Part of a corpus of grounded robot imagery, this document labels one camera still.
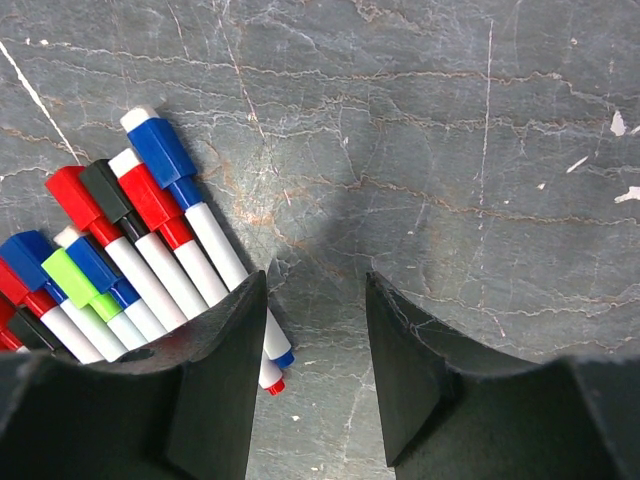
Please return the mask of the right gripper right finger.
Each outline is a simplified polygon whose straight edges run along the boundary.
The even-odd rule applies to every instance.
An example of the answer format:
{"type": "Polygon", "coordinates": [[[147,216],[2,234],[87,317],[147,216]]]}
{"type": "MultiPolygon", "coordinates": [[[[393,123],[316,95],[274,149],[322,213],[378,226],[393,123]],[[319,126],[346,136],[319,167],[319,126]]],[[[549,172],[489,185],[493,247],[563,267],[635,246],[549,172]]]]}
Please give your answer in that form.
{"type": "Polygon", "coordinates": [[[366,320],[397,478],[638,477],[637,356],[529,362],[448,326],[376,272],[366,320]]]}

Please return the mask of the red cap marker with eraser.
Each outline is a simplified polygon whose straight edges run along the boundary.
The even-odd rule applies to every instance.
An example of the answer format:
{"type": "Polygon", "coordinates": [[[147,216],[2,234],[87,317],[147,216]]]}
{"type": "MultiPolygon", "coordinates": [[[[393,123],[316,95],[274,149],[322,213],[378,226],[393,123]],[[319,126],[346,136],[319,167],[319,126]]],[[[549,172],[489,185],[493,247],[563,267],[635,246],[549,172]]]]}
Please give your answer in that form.
{"type": "Polygon", "coordinates": [[[108,166],[147,227],[168,243],[207,305],[219,302],[228,289],[197,245],[173,197],[156,184],[130,148],[109,160],[108,166]]]}

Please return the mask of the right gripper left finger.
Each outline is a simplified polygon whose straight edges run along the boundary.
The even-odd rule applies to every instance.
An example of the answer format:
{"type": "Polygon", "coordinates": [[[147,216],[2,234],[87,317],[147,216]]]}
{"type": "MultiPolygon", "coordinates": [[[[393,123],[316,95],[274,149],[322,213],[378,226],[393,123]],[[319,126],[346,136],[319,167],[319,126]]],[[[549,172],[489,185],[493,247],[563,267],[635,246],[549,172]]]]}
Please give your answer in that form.
{"type": "Polygon", "coordinates": [[[1,357],[5,479],[241,479],[261,365],[266,277],[114,362],[1,357]]]}

